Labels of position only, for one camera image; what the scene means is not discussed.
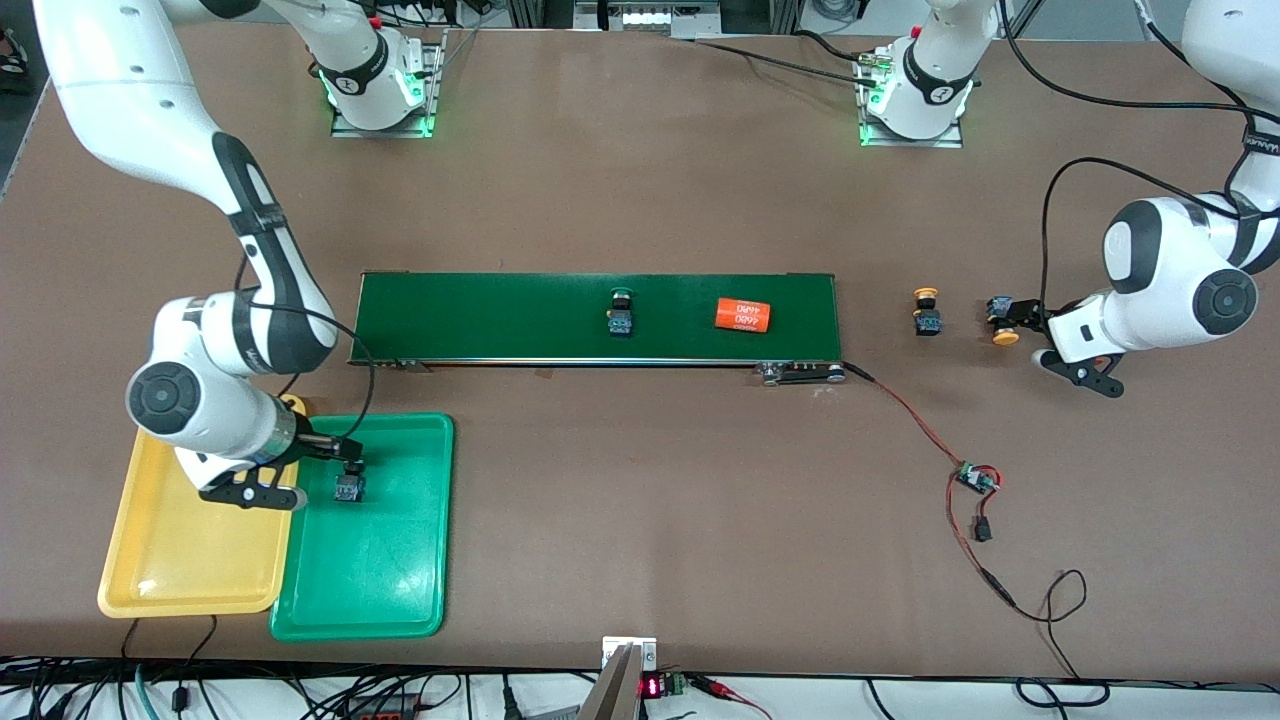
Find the green plastic tray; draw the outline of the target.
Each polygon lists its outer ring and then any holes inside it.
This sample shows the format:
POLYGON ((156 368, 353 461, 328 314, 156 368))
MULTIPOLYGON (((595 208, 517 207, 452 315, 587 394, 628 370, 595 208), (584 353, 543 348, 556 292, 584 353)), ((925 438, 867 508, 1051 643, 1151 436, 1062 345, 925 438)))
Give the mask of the green plastic tray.
POLYGON ((316 416, 364 446, 364 496, 337 498, 343 466, 306 457, 271 635, 285 643, 433 635, 445 615, 454 423, 442 413, 316 416))

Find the yellow plastic tray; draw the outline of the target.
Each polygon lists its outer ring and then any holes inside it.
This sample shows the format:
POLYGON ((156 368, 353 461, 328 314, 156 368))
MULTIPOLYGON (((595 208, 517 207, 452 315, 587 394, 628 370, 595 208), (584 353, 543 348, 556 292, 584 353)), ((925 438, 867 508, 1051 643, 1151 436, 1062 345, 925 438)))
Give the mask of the yellow plastic tray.
POLYGON ((108 618, 255 614, 279 597, 292 515, 201 500, 138 430, 97 592, 108 618))

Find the green conveyor belt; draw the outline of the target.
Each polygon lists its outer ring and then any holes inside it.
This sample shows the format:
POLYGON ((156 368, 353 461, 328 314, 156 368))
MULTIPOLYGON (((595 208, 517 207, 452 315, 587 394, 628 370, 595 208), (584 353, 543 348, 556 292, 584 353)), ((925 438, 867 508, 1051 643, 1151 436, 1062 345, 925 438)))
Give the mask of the green conveyor belt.
POLYGON ((840 383, 829 274, 369 272, 351 364, 742 368, 767 386, 840 383), (611 291, 634 295, 634 336, 611 338, 611 291), (764 334, 713 327, 721 297, 769 304, 764 334))

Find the red clip lead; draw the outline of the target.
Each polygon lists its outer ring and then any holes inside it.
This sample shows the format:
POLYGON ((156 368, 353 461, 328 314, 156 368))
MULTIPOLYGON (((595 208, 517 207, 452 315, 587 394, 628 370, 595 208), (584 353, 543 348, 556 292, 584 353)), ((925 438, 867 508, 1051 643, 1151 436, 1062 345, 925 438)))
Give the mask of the red clip lead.
POLYGON ((691 688, 708 694, 712 698, 749 707, 759 712, 765 720, 774 720, 774 717, 759 703, 746 698, 722 682, 696 673, 685 673, 684 678, 691 688))

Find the silver lit device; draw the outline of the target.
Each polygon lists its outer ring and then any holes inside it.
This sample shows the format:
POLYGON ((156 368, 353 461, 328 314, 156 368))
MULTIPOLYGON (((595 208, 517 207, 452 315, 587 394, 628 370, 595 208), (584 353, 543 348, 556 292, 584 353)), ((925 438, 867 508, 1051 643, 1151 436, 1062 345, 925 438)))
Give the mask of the silver lit device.
POLYGON ((701 38, 723 26, 719 0, 573 0, 571 28, 701 38))

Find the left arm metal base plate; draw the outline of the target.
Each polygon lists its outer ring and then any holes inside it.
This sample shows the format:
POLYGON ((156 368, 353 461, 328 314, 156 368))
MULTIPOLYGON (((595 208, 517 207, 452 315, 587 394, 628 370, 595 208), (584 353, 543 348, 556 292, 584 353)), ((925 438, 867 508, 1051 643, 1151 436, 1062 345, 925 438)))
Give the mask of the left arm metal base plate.
POLYGON ((858 90, 860 145, 960 149, 960 118, 973 77, 940 79, 923 70, 908 45, 891 44, 863 53, 852 63, 858 90))

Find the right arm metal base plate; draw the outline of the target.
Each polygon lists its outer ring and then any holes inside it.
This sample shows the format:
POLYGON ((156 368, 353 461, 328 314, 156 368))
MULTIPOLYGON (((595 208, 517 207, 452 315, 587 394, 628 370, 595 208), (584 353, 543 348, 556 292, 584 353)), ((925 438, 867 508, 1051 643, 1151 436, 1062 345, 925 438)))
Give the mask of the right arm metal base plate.
POLYGON ((358 119, 390 119, 381 128, 364 128, 351 122, 343 113, 349 105, 333 95, 326 86, 326 100, 332 108, 330 135, 335 138, 430 138, 435 135, 436 111, 444 76, 448 36, 439 44, 424 42, 404 36, 392 28, 378 33, 387 40, 389 58, 387 69, 371 82, 360 99, 358 119))

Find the metal mounting bracket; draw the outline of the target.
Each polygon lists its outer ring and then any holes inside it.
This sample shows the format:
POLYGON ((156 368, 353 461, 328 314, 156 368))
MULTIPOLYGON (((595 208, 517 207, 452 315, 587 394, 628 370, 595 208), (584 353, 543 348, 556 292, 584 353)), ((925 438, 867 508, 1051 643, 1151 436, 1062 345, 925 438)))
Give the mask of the metal mounting bracket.
POLYGON ((654 637, 605 635, 600 674, 575 720, 639 720, 643 678, 655 670, 654 637))

